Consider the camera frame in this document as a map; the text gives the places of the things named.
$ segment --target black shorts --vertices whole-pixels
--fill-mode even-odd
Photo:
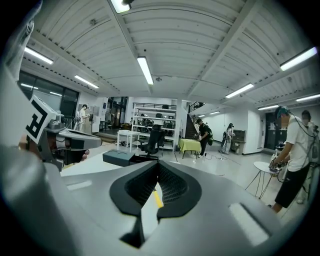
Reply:
[[[287,171],[282,186],[275,198],[275,202],[287,208],[299,193],[308,175],[310,165],[297,171]]]

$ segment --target white ceiling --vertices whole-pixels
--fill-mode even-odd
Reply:
[[[320,91],[317,59],[281,71],[280,64],[313,45],[272,0],[135,0],[121,14],[111,6],[107,0],[44,0],[28,46],[54,63],[25,53],[22,69],[93,95],[222,107],[258,107]],[[146,56],[154,85],[137,56]],[[243,97],[226,100],[248,83],[254,88]]]

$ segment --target staircase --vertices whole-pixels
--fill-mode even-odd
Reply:
[[[189,115],[186,116],[186,128],[185,128],[185,138],[192,139],[192,137],[197,134],[195,125]]]

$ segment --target black shirt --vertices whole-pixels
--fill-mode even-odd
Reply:
[[[201,135],[201,136],[205,135],[206,132],[209,133],[209,132],[208,132],[208,125],[205,125],[204,123],[201,124],[201,125],[199,126],[199,132],[200,132],[200,135]]]

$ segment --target white t-shirt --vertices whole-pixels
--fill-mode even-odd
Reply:
[[[81,108],[79,112],[79,116],[80,116],[80,124],[83,124],[86,121],[86,111],[83,108]]]
[[[293,144],[288,162],[288,171],[290,172],[299,171],[309,163],[307,157],[308,135],[303,130],[308,132],[301,119],[291,115],[286,133],[286,142]]]

